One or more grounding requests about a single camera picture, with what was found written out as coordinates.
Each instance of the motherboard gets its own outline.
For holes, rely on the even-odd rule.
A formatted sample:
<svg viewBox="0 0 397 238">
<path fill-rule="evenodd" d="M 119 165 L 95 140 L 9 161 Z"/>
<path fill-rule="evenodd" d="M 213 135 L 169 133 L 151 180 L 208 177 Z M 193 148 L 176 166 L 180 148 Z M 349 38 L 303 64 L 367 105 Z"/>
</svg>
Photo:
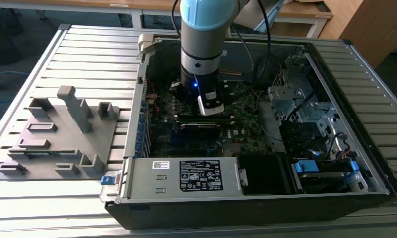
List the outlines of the motherboard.
<svg viewBox="0 0 397 238">
<path fill-rule="evenodd" d="M 269 150 L 256 110 L 268 93 L 241 95 L 248 85 L 221 81 L 223 94 L 239 95 L 239 99 L 225 106 L 223 114 L 204 117 L 196 105 L 179 101 L 168 84 L 149 84 L 152 157 L 231 157 L 241 151 Z"/>
</svg>

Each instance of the metal slotted table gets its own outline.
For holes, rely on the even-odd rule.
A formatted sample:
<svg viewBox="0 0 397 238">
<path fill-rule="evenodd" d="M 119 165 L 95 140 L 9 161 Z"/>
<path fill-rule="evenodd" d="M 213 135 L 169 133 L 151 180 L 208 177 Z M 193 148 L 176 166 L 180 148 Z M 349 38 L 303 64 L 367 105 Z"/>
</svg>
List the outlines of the metal slotted table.
<svg viewBox="0 0 397 238">
<path fill-rule="evenodd" d="M 56 95 L 61 85 L 77 88 L 76 96 L 96 106 L 101 100 L 121 108 L 115 131 L 108 170 L 123 162 L 132 95 L 140 60 L 137 41 L 143 33 L 173 34 L 173 31 L 91 26 L 63 26 L 57 31 L 32 74 L 0 122 L 0 162 L 17 141 L 31 113 L 24 109 L 32 97 Z M 265 36 L 244 35 L 263 39 Z M 397 99 L 385 87 L 352 45 L 340 40 L 283 38 L 312 42 L 355 107 L 355 111 L 380 150 L 397 173 Z M 61 104 L 51 98 L 53 104 Z M 271 226 L 217 227 L 188 230 L 125 230 L 104 209 L 99 181 L 0 181 L 0 236 L 91 237 L 156 236 L 179 234 L 225 235 L 292 232 L 327 236 L 395 232 L 397 203 L 363 210 L 336 221 Z"/>
</svg>

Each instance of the barcode sticker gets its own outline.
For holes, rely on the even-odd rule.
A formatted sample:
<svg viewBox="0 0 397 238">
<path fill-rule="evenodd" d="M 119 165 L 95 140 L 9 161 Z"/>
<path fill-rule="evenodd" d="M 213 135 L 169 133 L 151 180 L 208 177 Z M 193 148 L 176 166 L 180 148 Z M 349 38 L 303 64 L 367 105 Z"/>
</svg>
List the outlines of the barcode sticker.
<svg viewBox="0 0 397 238">
<path fill-rule="evenodd" d="M 153 161 L 155 170 L 167 170 L 169 169 L 169 161 Z"/>
<path fill-rule="evenodd" d="M 128 7 L 128 5 L 125 4 L 109 4 L 111 6 L 116 6 L 116 7 Z"/>
</svg>

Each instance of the power supply label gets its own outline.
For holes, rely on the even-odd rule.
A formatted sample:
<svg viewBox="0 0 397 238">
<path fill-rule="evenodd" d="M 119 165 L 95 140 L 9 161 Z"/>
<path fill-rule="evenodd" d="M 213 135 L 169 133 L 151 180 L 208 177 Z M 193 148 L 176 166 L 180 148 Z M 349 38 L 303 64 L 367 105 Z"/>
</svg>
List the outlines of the power supply label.
<svg viewBox="0 0 397 238">
<path fill-rule="evenodd" d="M 183 192 L 223 191 L 220 161 L 180 161 L 180 189 Z"/>
</svg>

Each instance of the blue latch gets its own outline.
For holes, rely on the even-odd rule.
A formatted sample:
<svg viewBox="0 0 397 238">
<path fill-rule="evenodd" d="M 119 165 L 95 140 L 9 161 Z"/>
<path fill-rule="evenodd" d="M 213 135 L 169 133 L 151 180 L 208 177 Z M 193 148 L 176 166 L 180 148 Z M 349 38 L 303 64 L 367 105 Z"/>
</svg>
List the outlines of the blue latch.
<svg viewBox="0 0 397 238">
<path fill-rule="evenodd" d="M 300 172 L 319 172 L 317 164 L 315 160 L 300 160 L 295 163 L 297 173 Z"/>
<path fill-rule="evenodd" d="M 104 175 L 101 176 L 101 185 L 115 185 L 116 176 Z"/>
<path fill-rule="evenodd" d="M 353 171 L 359 170 L 359 164 L 355 160 L 351 161 L 351 166 L 352 166 Z"/>
</svg>

